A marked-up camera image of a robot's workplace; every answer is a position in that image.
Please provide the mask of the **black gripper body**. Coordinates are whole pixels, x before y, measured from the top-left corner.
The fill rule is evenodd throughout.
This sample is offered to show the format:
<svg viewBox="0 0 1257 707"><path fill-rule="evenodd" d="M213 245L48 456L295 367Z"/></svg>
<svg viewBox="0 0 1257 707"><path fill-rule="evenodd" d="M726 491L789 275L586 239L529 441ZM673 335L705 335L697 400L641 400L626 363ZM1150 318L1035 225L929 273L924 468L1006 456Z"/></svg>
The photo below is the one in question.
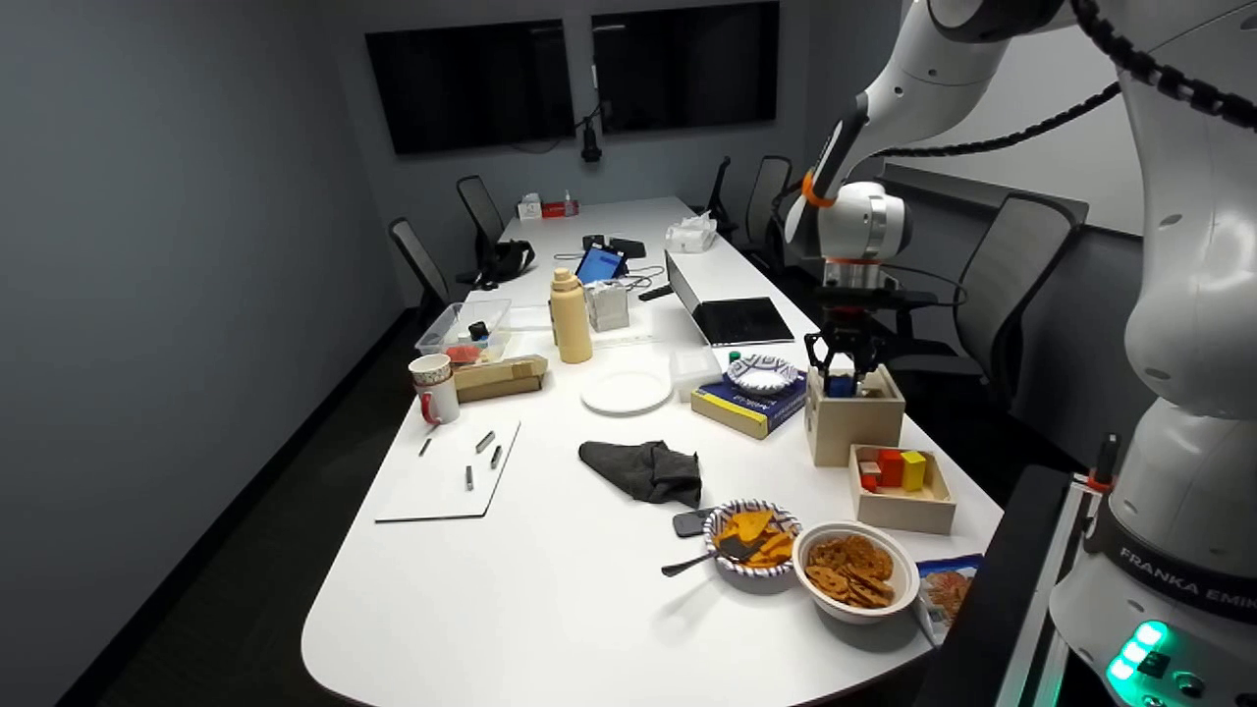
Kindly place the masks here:
<svg viewBox="0 0 1257 707"><path fill-rule="evenodd" d="M823 326L807 337L808 367L831 372L837 358L853 363L866 379L886 363L893 335L875 324L893 307L887 292L823 287Z"/></svg>

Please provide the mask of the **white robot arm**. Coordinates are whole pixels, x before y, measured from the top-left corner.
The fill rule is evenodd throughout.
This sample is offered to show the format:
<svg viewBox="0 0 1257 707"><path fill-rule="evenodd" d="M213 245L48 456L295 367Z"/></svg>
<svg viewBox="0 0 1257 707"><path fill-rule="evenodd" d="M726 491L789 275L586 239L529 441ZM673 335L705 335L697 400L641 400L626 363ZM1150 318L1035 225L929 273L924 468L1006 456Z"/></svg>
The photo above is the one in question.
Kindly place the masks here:
<svg viewBox="0 0 1257 707"><path fill-rule="evenodd" d="M1257 707L1257 0L912 0L785 239L834 258L841 181L962 123L1006 43L1058 22L1115 67L1141 153L1124 351L1150 410L1049 618L1124 707Z"/></svg>

